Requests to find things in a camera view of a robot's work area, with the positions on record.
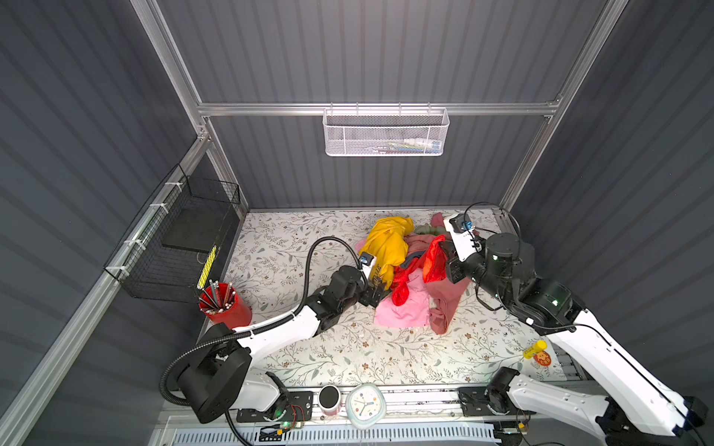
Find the dark pink garment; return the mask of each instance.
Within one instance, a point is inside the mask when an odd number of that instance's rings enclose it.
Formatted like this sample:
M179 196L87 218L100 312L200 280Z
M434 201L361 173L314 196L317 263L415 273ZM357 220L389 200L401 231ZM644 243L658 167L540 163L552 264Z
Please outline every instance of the dark pink garment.
M411 253L415 253L417 251L426 251L429 249L429 245L431 244L431 241L436 238L435 235L431 234L425 234L425 235L419 235L419 234L414 234L413 235L407 235L404 238L404 241L406 242L407 246L409 249L406 252L406 255L409 256Z
M444 216L441 215L441 212L434 214L434 217L431 218L430 224L434 228L438 228L439 226L445 226L444 225Z
M468 287L468 279L463 279L459 283L451 283L449 279L426 284L426 290L434 299L436 308L431 309L429 323L431 329L437 335L442 335L448 330L456 308L461 300L461 295Z
M434 214L434 217L431 218L431 225L434 227L444 226L443 216L440 213ZM435 237L435 235L419 235L415 233L406 236L404 241L409 246L407 255L416 251L427 250ZM360 240L355 246L355 250L359 251L365 242L366 239ZM461 301L461 295L468 287L468 279L464 279L459 283L451 283L449 279L444 279L438 282L429 282L425 285L426 291L436 303L436 308L431 309L429 315L431 329L437 335L442 335L448 330L451 319L456 313L458 303Z

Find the aluminum frame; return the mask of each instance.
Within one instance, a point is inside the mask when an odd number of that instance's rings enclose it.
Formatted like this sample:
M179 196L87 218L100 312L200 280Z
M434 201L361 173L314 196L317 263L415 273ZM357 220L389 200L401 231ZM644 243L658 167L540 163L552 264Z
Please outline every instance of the aluminum frame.
M391 212L391 211L433 211L435 209L444 211L457 211L464 209L465 206L364 206L354 208L259 208L251 209L254 213L264 212L350 212L350 211L375 211L375 212ZM474 206L471 209L498 209L490 205Z
M385 108L422 111L425 107L446 108L450 116L553 116L558 103L200 103L201 116L322 116L325 110L365 113Z
M176 187L175 184L183 177L183 172L192 173L196 169L198 162L206 152L207 143L208 138L205 136L196 139L181 160L181 168L174 169L151 204L163 203L171 190ZM163 212L159 208L160 206L147 207L144 215L131 230L129 240L134 240L141 234L154 213ZM121 265L130 250L131 246L128 243L123 243L109 266ZM109 273L102 272L42 361L25 382L20 393L0 418L0 445L19 446L25 441L104 313L114 301L120 288L119 282Z
M592 68L595 63L595 59L598 57L603 45L605 45L605 41L608 40L610 32L612 32L628 2L629 0L608 0L607 4L605 4L598 21L595 23L588 40L585 42L583 50L575 60L573 69L570 70L563 84L563 88L560 90L560 94L558 95L558 110L552 117L546 118L540 130L535 135L525 158L521 161L521 165L518 167L516 174L513 176L511 184L508 186L508 189L506 189L506 193L503 194L501 206L505 209L510 211L513 205L516 204L518 196L526 186L528 179L531 177L533 170L536 168L536 164L538 164L540 157L548 147L555 131L558 130L565 113L568 111L568 108L570 108L580 86L583 85L585 76L587 76L590 68Z
M235 183L240 186L236 174L233 172L226 152L223 150L218 135L216 134L213 124L210 120L204 118L198 112L198 105L201 102L201 97L198 94L196 84L191 79L191 74L188 72L188 67L181 57L181 52L178 50L174 36L171 34L169 25L166 23L164 15L161 13L159 3L156 0L131 0L131 5L134 7L136 15L139 17L144 31L149 36L151 44L154 46L154 51L161 60L161 65L164 66L166 74L169 76L171 85L174 86L178 98L181 100L183 109L186 115L191 120L193 129L196 135L201 136L208 134L213 141L212 147L208 150L208 159L211 161L213 168L218 174L218 179ZM241 194L241 207L238 212L241 220L250 209L250 205L243 194L243 189L238 187Z
M590 381L553 381L548 384L572 390L573 392L587 393L589 395L607 395L607 392L593 380ZM464 384L424 384L424 385L381 385L379 389L384 392L387 400L387 416L380 420L381 423L421 423L421 422L451 422L451 421L474 421L474 422L500 422L514 421L516 414L494 415L485 414L478 417L464 417L461 406L456 401L459 387L467 387ZM349 393L353 386L339 386L340 393ZM319 387L291 387L291 391L310 391L314 393L313 402L317 398ZM533 419L547 418L545 415L534 414ZM313 406L313 418L306 422L307 425L344 425L347 418L343 416L325 417L321 420L319 405ZM164 410L159 414L154 427L154 433L149 441L150 446L161 446L171 444L174 433L177 429L200 428L200 427L228 427L223 417L208 423L201 424L196 419L196 415L190 407L173 406L168 403L164 405Z

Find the gray corrugated wall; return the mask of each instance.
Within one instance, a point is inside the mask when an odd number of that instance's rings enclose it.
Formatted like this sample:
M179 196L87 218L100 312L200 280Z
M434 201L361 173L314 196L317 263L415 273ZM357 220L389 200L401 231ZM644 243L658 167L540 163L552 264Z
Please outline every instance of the gray corrugated wall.
M542 274L714 407L714 2L631 1L514 208Z
M204 102L436 103L554 99L604 1L159 4ZM452 117L420 159L329 158L318 118L212 121L252 208L311 208L498 202L541 120Z
M593 0L160 0L204 102L555 98Z
M499 202L540 116L455 116L442 156L325 154L321 118L215 117L252 208L447 206Z
M195 133L125 1L0 1L0 78L2 413ZM195 324L120 294L28 444L145 441L159 368Z

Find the red cloth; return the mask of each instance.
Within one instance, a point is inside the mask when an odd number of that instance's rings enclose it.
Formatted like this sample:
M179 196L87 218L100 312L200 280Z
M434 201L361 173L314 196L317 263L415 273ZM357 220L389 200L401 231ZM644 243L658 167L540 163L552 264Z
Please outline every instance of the red cloth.
M409 275L424 265L424 256L412 259L407 268L394 267L394 279L392 280L392 302L396 306L402 306L409 299Z
M446 279L446 254L441 250L439 242L446 240L445 235L435 237L429 249L422 255L424 258L424 283L437 282Z

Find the clock face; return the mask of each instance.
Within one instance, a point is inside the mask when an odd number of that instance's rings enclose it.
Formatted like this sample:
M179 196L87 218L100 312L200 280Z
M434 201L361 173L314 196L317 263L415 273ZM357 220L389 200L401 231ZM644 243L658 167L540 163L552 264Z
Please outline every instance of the clock face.
M382 399L377 389L373 387L358 389L348 404L355 418L360 421L370 420L372 417L380 415L382 410Z

